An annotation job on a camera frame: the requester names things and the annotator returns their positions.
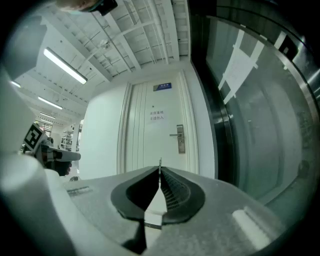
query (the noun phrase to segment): blue sign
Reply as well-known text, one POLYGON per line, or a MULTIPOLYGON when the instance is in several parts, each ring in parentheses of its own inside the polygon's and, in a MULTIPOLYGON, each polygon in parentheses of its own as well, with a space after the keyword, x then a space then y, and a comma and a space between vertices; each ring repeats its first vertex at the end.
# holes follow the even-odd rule
POLYGON ((161 90, 165 90, 165 89, 171 89, 172 86, 171 86, 171 83, 168 82, 168 83, 163 83, 163 84, 159 84, 159 85, 154 85, 153 86, 153 91, 161 91, 161 90))

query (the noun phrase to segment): white ceiling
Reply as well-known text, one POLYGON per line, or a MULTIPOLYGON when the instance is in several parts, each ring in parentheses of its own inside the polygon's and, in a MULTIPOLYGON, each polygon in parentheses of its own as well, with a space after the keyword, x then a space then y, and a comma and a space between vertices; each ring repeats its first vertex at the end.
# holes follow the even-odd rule
MULTIPOLYGON (((83 119, 97 85, 111 82, 115 76, 121 76, 122 73, 142 69, 147 63, 162 62, 165 58, 155 25, 148 24, 125 35, 119 35, 141 23, 153 21, 148 1, 117 2, 118 7, 106 16, 94 13, 101 26, 91 13, 70 14, 60 11, 54 5, 39 10, 37 15, 42 16, 42 24, 47 25, 47 33, 39 50, 37 65, 16 79, 21 84, 21 88, 17 89, 18 93, 38 119, 48 120, 56 126, 67 126, 83 119), (102 42, 108 40, 104 31, 117 49, 111 42, 106 49, 100 47, 102 42), (46 47, 50 47, 85 76, 87 83, 81 84, 45 57, 43 51, 46 47), (38 100, 38 96, 63 109, 59 110, 38 100), (42 116, 40 112, 56 119, 42 116)), ((169 62, 179 61, 179 56, 189 55, 190 28, 186 3, 187 0, 155 0, 169 62)))

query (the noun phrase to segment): tube light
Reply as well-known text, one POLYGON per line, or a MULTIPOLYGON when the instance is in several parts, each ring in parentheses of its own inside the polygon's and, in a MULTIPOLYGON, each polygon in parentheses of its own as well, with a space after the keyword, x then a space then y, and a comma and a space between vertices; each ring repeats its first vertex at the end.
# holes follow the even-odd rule
POLYGON ((51 115, 48 115, 48 114, 45 114, 45 113, 42 113, 42 112, 40 112, 40 114, 43 115, 43 116, 46 116, 48 118, 56 119, 55 117, 53 117, 51 115))
POLYGON ((13 85, 18 86, 19 88, 21 88, 21 85, 18 84, 17 82, 15 82, 15 81, 11 81, 11 84, 13 84, 13 85))
POLYGON ((61 69, 67 72, 70 76, 74 77, 81 84, 85 84, 88 80, 80 74, 77 70, 75 70, 71 65, 65 62, 59 55, 57 55, 53 50, 49 47, 45 48, 43 54, 51 60, 53 63, 58 65, 61 69))
POLYGON ((52 122, 49 122, 49 121, 46 121, 46 120, 43 120, 43 119, 41 119, 41 121, 47 122, 49 124, 52 124, 52 122))
POLYGON ((54 104, 54 103, 52 103, 52 102, 50 102, 50 101, 48 101, 48 100, 46 100, 46 99, 44 99, 44 98, 38 97, 38 99, 39 99, 40 101, 43 101, 43 102, 51 105, 51 106, 56 107, 57 109, 62 110, 62 107, 61 107, 61 106, 58 106, 58 105, 56 105, 56 104, 54 104))

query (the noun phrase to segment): door handle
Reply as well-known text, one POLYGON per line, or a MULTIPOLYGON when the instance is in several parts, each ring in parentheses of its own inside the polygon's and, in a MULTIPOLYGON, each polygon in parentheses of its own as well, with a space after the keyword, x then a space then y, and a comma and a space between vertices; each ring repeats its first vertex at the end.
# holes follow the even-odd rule
POLYGON ((179 154, 185 154, 185 134, 184 134, 184 126, 182 124, 178 124, 176 126, 177 134, 169 134, 170 137, 177 137, 178 139, 178 151, 179 154))

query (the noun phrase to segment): door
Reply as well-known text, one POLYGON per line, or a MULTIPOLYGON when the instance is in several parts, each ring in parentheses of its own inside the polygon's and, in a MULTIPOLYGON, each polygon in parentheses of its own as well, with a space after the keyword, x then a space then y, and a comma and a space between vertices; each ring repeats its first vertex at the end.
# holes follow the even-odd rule
POLYGON ((133 85, 126 131, 126 172, 158 166, 160 159, 162 166, 187 170, 187 154, 181 148, 179 153, 178 148, 182 137, 176 136, 177 126, 185 126, 180 91, 178 76, 133 85))

